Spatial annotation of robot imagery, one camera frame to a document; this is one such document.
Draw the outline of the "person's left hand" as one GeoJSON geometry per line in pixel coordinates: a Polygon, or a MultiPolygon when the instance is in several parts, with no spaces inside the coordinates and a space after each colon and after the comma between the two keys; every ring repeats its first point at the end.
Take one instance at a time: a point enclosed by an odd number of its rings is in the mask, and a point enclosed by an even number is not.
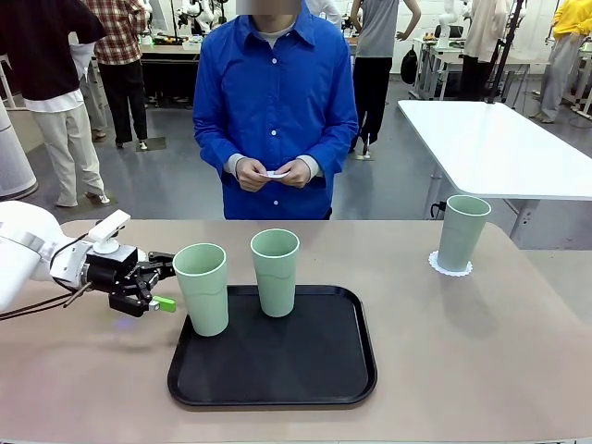
{"type": "Polygon", "coordinates": [[[290,187],[301,189],[311,179],[311,170],[301,159],[295,159],[282,166],[277,173],[282,175],[280,181],[290,187]]]}

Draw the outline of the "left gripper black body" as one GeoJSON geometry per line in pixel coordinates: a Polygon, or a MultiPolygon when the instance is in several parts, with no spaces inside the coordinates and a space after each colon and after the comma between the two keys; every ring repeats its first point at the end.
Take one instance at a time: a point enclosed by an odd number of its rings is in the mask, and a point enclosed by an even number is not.
{"type": "Polygon", "coordinates": [[[90,249],[86,254],[85,282],[91,282],[93,290],[113,292],[137,263],[136,247],[119,247],[113,253],[97,253],[90,249]]]}

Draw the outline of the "person's right hand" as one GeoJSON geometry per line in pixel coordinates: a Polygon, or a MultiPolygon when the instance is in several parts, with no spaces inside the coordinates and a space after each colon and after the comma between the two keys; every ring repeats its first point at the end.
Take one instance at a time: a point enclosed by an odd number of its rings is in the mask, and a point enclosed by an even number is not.
{"type": "Polygon", "coordinates": [[[236,164],[236,179],[244,191],[258,192],[270,180],[265,167],[256,159],[241,158],[236,164]]]}

